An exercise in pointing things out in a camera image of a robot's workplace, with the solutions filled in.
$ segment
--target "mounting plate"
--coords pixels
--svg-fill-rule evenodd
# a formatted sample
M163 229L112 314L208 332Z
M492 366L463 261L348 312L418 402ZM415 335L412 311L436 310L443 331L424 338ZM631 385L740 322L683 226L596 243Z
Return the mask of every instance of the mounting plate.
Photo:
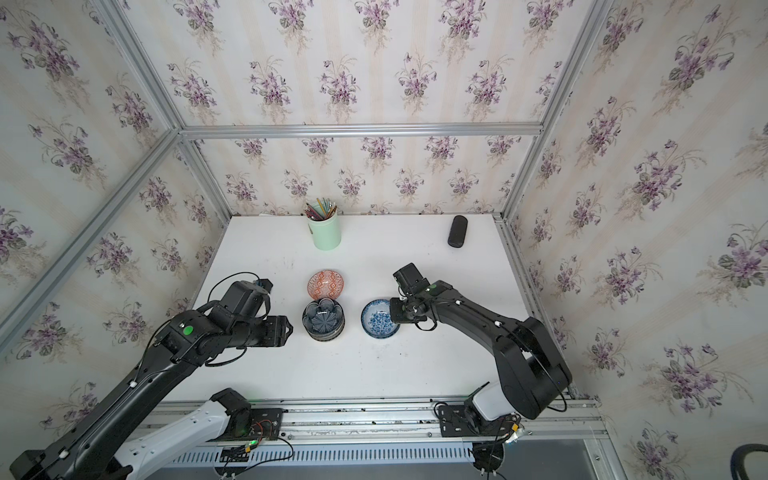
M440 435L444 438L451 437L487 437L506 435L509 424L502 425L504 418L499 418L488 424L480 432L473 431L466 420L465 407L463 405L439 405L437 416L440 418Z

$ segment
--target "floral wallpaper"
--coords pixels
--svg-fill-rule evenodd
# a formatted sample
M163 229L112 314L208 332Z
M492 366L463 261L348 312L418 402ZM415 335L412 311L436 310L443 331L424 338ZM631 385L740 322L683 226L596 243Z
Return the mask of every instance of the floral wallpaper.
M127 16L190 125L538 121L590 6L586 0L128 4ZM710 49L724 55L718 62L727 60L719 46Z
M4 215L13 241L27 238L15 213ZM191 172L169 155L0 359L0 465L61 436L125 376L154 329L189 306L222 233Z
M317 197L345 214L501 211L530 145L517 135L197 142L240 215L297 215Z
M767 12L615 2L511 218L630 478L768 441Z
M0 317L159 136L89 0L0 5Z

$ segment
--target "pencil holder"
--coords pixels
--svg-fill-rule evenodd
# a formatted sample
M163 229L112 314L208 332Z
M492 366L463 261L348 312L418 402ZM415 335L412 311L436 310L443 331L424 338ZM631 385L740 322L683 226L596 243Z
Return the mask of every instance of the pencil holder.
M319 222L307 217L306 222L310 226L312 241L318 249L333 250L339 246L339 243L341 243L339 214L333 214L328 220L321 220Z

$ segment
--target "blue patterned bowl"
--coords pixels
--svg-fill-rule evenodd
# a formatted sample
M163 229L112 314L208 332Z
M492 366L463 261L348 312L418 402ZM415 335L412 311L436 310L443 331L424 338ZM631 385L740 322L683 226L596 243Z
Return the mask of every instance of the blue patterned bowl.
M389 300L373 300L362 309L360 315L362 327L375 339L385 339L397 333L400 325L389 318Z

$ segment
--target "white table surface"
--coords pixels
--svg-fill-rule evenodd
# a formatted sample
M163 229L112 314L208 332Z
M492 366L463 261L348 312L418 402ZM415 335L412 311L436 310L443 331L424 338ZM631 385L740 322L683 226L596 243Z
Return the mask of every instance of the white table surface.
M270 314L288 316L293 335L283 347L251 348L231 365L198 369L166 400L205 400L227 387L248 399L468 395L498 379L493 355L450 326L422 332L402 325L388 339L374 339L360 323L369 301L398 295L392 274L410 262L430 281L444 280L490 310L527 318L493 218L467 218L464 247L456 249L447 244L451 215L341 217L341 244L323 252L312 244L305 217L234 217L194 306L225 276L249 270L272 281ZM301 315L311 301L306 283L324 269L344 277L338 301L346 325L321 343L306 333ZM211 298L221 298L235 280L252 278L236 276ZM217 361L239 353L225 351Z

